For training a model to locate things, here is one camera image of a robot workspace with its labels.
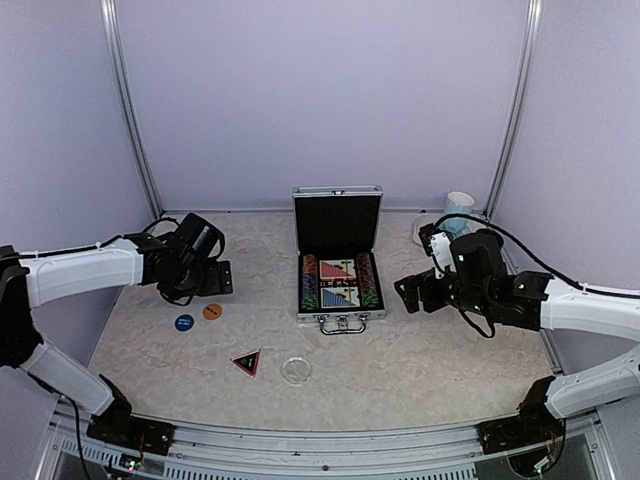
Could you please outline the green chip group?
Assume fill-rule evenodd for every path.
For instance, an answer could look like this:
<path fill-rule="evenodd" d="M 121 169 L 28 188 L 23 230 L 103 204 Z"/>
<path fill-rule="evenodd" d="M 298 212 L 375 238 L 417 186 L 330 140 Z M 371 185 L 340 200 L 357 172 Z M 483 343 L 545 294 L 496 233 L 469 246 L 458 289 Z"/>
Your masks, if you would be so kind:
<path fill-rule="evenodd" d="M 375 292 L 369 292 L 362 295 L 361 304 L 367 308 L 378 308 L 379 298 Z"/>

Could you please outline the red playing card deck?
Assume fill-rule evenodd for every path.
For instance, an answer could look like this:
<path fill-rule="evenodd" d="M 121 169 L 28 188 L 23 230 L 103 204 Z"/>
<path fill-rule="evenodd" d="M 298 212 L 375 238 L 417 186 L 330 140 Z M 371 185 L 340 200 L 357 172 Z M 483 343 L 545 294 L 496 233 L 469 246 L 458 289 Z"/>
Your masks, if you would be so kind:
<path fill-rule="evenodd" d="M 353 259 L 321 260 L 319 269 L 321 280 L 357 279 L 355 261 Z"/>

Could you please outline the green chip stack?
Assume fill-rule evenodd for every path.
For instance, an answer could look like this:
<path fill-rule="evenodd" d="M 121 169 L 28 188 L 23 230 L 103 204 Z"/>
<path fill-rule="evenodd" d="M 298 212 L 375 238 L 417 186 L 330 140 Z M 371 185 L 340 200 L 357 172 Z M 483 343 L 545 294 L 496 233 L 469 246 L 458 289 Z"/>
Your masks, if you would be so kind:
<path fill-rule="evenodd" d="M 304 293 L 301 297 L 301 309 L 311 311 L 319 309 L 319 298 L 316 292 Z"/>

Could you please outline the black triangular dealer button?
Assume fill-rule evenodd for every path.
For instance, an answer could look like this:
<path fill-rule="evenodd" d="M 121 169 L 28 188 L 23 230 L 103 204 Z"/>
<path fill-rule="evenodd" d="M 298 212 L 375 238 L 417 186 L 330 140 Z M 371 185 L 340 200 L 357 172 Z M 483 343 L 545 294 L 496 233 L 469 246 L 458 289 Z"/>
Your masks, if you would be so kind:
<path fill-rule="evenodd" d="M 257 349 L 247 354 L 231 358 L 230 361 L 249 376 L 255 377 L 258 371 L 260 355 L 261 350 Z"/>

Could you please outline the aluminium poker case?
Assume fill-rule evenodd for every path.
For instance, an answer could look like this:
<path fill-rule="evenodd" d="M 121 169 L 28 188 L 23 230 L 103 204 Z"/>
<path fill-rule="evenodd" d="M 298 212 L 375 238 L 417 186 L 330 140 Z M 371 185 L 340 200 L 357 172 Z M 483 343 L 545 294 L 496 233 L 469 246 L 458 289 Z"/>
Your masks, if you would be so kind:
<path fill-rule="evenodd" d="M 292 189 L 298 322 L 346 336 L 386 317 L 375 259 L 382 198 L 379 185 Z"/>

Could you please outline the clear round plastic lid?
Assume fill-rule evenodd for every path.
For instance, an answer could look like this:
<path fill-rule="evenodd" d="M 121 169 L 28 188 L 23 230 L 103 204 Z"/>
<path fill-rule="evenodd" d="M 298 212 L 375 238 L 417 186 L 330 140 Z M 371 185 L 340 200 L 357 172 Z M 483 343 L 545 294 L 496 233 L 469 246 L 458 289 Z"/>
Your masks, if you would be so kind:
<path fill-rule="evenodd" d="M 289 357 L 280 367 L 281 375 L 290 385 L 303 385 L 312 375 L 312 365 L 304 357 Z"/>

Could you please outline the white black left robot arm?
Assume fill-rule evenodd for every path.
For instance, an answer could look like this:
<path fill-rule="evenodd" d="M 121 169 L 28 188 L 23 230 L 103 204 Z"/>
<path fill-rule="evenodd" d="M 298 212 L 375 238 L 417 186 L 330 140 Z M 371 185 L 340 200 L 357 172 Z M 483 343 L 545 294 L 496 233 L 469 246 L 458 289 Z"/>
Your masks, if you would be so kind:
<path fill-rule="evenodd" d="M 53 345 L 35 327 L 33 310 L 67 297 L 110 288 L 157 288 L 166 302 L 187 306 L 196 297 L 232 293 L 224 234 L 195 213 L 174 230 L 117 235 L 93 245 L 47 252 L 1 249 L 1 364 L 24 371 L 43 388 L 87 412 L 90 438 L 165 456 L 172 424 L 132 412 L 121 390 Z"/>

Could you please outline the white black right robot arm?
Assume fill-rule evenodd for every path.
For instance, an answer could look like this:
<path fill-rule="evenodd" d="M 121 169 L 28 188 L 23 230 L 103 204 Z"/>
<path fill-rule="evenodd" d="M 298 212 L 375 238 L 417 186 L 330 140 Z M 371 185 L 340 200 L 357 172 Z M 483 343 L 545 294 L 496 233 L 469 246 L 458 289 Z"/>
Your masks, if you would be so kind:
<path fill-rule="evenodd" d="M 420 232 L 432 269 L 394 284 L 409 313 L 433 313 L 445 307 L 467 319 L 483 317 L 494 335 L 496 325 L 530 331 L 581 331 L 639 340 L 639 295 L 619 289 L 590 288 L 559 274 L 508 272 L 504 241 L 480 229 L 451 239 L 433 225 Z M 484 453 L 517 449 L 559 437 L 567 418 L 639 392 L 639 350 L 577 373 L 535 381 L 516 415 L 482 422 L 478 434 Z"/>

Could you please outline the orange round button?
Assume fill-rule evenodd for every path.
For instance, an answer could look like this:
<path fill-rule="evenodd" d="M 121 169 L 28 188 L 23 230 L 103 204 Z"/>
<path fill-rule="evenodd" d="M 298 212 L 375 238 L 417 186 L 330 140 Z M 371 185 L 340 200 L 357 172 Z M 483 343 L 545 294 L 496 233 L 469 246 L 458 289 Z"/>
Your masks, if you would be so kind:
<path fill-rule="evenodd" d="M 219 304 L 208 304 L 202 310 L 203 318 L 208 321 L 219 319 L 222 313 L 223 309 Z"/>

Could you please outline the poker chip row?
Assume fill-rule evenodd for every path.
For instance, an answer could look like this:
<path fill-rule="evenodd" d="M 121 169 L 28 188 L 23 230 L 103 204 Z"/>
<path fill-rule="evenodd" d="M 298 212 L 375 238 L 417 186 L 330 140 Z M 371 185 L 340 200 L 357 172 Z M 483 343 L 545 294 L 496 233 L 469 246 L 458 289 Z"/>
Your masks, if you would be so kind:
<path fill-rule="evenodd" d="M 318 260 L 312 254 L 302 259 L 302 291 L 304 295 L 315 295 L 318 289 Z"/>
<path fill-rule="evenodd" d="M 368 253 L 363 252 L 356 257 L 361 293 L 363 298 L 370 299 L 377 296 L 373 266 Z"/>

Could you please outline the blue small blind button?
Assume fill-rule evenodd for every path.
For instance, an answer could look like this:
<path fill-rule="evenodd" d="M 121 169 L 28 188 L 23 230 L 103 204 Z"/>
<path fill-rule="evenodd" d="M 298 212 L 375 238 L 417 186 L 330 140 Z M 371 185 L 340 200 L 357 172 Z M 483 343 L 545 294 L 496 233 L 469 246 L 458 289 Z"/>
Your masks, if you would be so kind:
<path fill-rule="evenodd" d="M 194 327 L 194 324 L 195 319 L 192 315 L 189 314 L 180 315 L 174 322 L 174 326 L 179 332 L 189 331 Z"/>

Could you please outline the white swirl plate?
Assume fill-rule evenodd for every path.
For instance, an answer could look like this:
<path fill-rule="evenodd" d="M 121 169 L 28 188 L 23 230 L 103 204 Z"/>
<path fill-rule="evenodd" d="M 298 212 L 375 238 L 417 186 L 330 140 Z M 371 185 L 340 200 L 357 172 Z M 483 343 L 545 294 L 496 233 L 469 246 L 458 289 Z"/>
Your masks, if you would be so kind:
<path fill-rule="evenodd" d="M 417 246 L 423 246 L 422 240 L 420 238 L 420 230 L 430 223 L 431 221 L 426 215 L 420 215 L 414 220 L 412 227 L 412 240 Z"/>

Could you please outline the red dice row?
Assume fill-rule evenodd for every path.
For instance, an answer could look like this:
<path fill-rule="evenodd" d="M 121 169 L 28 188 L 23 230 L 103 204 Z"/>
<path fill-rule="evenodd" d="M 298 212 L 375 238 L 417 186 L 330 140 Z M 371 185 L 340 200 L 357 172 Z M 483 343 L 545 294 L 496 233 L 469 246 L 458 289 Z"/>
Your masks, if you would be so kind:
<path fill-rule="evenodd" d="M 356 279 L 321 280 L 319 286 L 321 288 L 356 288 L 358 281 Z"/>

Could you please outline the left poker chip row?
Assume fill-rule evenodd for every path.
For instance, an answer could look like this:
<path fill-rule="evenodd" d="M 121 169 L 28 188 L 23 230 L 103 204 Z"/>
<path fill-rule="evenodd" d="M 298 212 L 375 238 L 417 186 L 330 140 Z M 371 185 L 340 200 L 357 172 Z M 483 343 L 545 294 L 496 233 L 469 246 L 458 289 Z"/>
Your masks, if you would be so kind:
<path fill-rule="evenodd" d="M 304 295 L 315 295 L 318 289 L 318 260 L 312 254 L 302 259 L 302 291 Z"/>

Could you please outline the right aluminium frame post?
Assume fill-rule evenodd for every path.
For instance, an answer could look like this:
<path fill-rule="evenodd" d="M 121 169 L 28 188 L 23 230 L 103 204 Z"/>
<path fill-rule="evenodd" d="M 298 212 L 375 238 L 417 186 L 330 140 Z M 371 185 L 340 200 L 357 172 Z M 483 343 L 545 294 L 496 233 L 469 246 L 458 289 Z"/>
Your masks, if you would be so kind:
<path fill-rule="evenodd" d="M 487 219 L 492 219 L 496 215 L 516 147 L 519 128 L 527 100 L 530 77 L 535 61 L 543 4 L 544 2 L 542 0 L 530 0 L 527 5 L 523 42 L 520 49 L 520 59 L 506 130 L 499 152 L 498 164 L 483 210 L 483 215 Z"/>

